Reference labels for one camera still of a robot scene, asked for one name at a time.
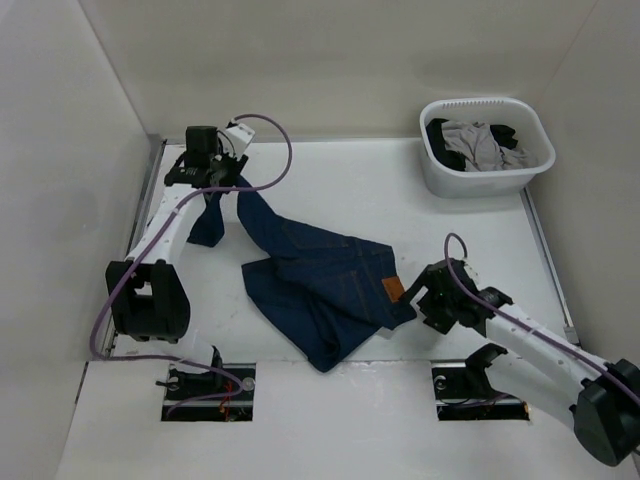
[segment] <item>white panel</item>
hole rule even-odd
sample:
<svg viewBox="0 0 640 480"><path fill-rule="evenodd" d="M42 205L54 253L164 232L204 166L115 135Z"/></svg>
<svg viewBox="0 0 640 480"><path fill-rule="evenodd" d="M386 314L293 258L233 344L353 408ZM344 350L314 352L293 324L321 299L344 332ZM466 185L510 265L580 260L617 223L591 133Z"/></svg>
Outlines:
<svg viewBox="0 0 640 480"><path fill-rule="evenodd" d="M84 362L0 367L3 480L55 476L83 370Z"/></svg>
<svg viewBox="0 0 640 480"><path fill-rule="evenodd" d="M76 0L0 0L0 465L55 475L148 155Z"/></svg>
<svg viewBox="0 0 640 480"><path fill-rule="evenodd" d="M246 110L418 133L430 101L542 93L595 0L81 0L149 132Z"/></svg>
<svg viewBox="0 0 640 480"><path fill-rule="evenodd" d="M532 421L438 422L428 362L258 364L250 423L162 423L163 362L95 364L58 480L447 479L634 480L573 433Z"/></svg>
<svg viewBox="0 0 640 480"><path fill-rule="evenodd" d="M538 110L558 161L535 201L584 344L640 363L640 3L598 3Z"/></svg>
<svg viewBox="0 0 640 480"><path fill-rule="evenodd" d="M444 238L456 231L468 243L480 285L502 289L530 315L562 335L562 310L545 275L521 197L438 198L425 186L420 148L419 140L297 142L289 176L263 196L287 218L393 246L405 287L427 264L444 258ZM164 173L183 151L180 146L165 150L152 212L162 198ZM261 185L282 169L286 147L254 143L247 154L250 159L243 174L253 185ZM191 301L192 321L227 362L302 359L245 293L240 266L265 254L239 223L236 199L236 194L223 197L227 223L220 244L214 249L187 245L183 250L177 269ZM457 245L452 245L452 252L459 254ZM442 336L421 319L393 333L381 330L351 358L466 358L486 343L475 331L460 326ZM121 337L117 352L145 347Z"/></svg>

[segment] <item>black cloth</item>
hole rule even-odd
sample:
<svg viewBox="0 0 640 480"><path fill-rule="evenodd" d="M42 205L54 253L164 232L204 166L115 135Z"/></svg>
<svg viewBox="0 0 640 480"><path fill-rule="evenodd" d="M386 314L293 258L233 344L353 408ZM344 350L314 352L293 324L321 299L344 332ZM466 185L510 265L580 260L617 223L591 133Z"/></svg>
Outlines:
<svg viewBox="0 0 640 480"><path fill-rule="evenodd" d="M491 125L491 135L498 145L509 150L518 146L518 141L513 138L516 131L507 125Z"/></svg>
<svg viewBox="0 0 640 480"><path fill-rule="evenodd" d="M466 157L459 152L447 150L444 137L442 136L442 124L448 122L444 118L434 118L426 127L427 137L431 144L431 150L436 159L445 167L458 172L466 170ZM516 131L507 125L491 125L491 135L498 145L513 150L518 146L518 141L513 138Z"/></svg>
<svg viewBox="0 0 640 480"><path fill-rule="evenodd" d="M442 124L447 121L443 118L434 118L427 125L427 136L429 137L431 150L433 150L436 159L445 167L464 172L467 164L465 156L458 152L450 152L445 147Z"/></svg>

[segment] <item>gray cloth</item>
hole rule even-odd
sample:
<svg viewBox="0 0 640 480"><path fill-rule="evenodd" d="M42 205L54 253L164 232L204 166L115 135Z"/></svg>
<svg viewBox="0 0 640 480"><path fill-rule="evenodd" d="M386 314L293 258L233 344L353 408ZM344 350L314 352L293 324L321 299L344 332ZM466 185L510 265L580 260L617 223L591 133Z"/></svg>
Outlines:
<svg viewBox="0 0 640 480"><path fill-rule="evenodd" d="M524 148L509 150L498 145L488 123L444 122L442 136L447 150L466 157L467 172L516 170L538 165L535 156Z"/></svg>

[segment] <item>orange wire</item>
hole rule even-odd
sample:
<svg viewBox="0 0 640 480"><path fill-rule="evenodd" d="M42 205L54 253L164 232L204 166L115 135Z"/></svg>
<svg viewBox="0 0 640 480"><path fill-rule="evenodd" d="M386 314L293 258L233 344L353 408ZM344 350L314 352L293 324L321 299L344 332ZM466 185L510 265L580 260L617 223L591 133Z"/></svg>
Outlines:
<svg viewBox="0 0 640 480"><path fill-rule="evenodd" d="M227 382L227 385L225 385L225 389L227 390L227 392L231 393L233 391L233 385L231 384L231 382ZM231 409L229 407L224 407L225 403L229 403L231 402L231 396L227 395L226 397L224 397L222 399L222 401L220 402L220 412L224 412L224 421L228 422L229 421L229 414L231 413Z"/></svg>

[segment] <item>blue jeans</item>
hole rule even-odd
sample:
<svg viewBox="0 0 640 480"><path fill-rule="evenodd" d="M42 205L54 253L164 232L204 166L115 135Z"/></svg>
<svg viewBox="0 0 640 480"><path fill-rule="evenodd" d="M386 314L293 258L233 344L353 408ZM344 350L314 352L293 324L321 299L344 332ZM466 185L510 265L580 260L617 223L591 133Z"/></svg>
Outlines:
<svg viewBox="0 0 640 480"><path fill-rule="evenodd" d="M250 186L242 177L237 185ZM271 257L242 266L247 294L321 372L380 327L394 329L416 317L410 305L393 303L382 283L397 275L391 247L283 218L257 192L238 194L238 217ZM224 233L220 225L218 197L189 241L215 245Z"/></svg>

